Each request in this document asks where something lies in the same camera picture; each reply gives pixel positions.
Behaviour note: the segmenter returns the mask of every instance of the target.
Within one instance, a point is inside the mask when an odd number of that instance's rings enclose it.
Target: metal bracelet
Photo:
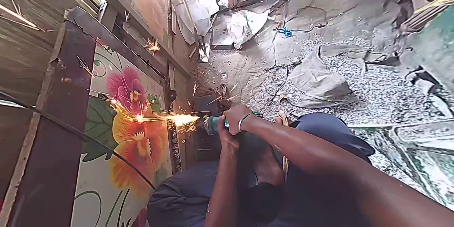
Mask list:
[[[245,115],[240,119],[240,121],[238,122],[238,130],[240,130],[240,132],[243,132],[243,131],[241,130],[241,123],[242,123],[243,120],[246,119],[246,117],[248,117],[250,114],[252,114],[252,113],[245,114]]]

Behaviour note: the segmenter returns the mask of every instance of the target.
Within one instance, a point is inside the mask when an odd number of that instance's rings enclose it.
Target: grey tarp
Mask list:
[[[302,100],[292,102],[292,105],[304,108],[332,107],[354,98],[345,79],[337,72],[330,72],[320,59],[320,49],[317,47],[302,63],[290,73],[289,80],[304,94]]]

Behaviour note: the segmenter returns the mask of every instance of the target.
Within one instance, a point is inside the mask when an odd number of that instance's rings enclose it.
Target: painted flower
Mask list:
[[[120,101],[133,115],[143,114],[147,98],[144,95],[145,89],[140,83],[139,74],[135,69],[125,67],[122,74],[110,74],[106,85],[110,96]]]
[[[157,116],[148,107],[145,118]],[[115,151],[132,163],[144,176],[153,181],[155,172],[161,168],[167,142],[165,121],[133,122],[119,112],[113,119],[112,133],[118,146]],[[112,156],[109,161],[111,180],[118,189],[130,188],[137,197],[147,198],[151,188],[145,180],[122,160]]]

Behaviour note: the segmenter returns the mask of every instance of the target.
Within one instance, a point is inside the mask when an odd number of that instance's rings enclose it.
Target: hand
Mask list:
[[[230,124],[230,134],[236,135],[240,133],[240,129],[238,129],[238,123],[240,119],[243,118],[245,114],[252,114],[253,111],[249,109],[245,105],[236,105],[231,107],[229,110],[224,111],[224,115],[226,116],[228,123]]]
[[[218,133],[219,133],[219,138],[221,139],[222,150],[233,149],[234,152],[237,152],[238,149],[240,148],[240,144],[225,128],[225,126],[224,126],[225,119],[226,119],[226,116],[222,115],[221,119],[218,122]]]

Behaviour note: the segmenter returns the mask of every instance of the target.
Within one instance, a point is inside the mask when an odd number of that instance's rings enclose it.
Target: pink flower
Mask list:
[[[123,74],[112,73],[107,77],[107,91],[113,99],[120,101],[131,114],[142,114],[147,98],[140,83],[139,74],[133,68],[123,68]]]

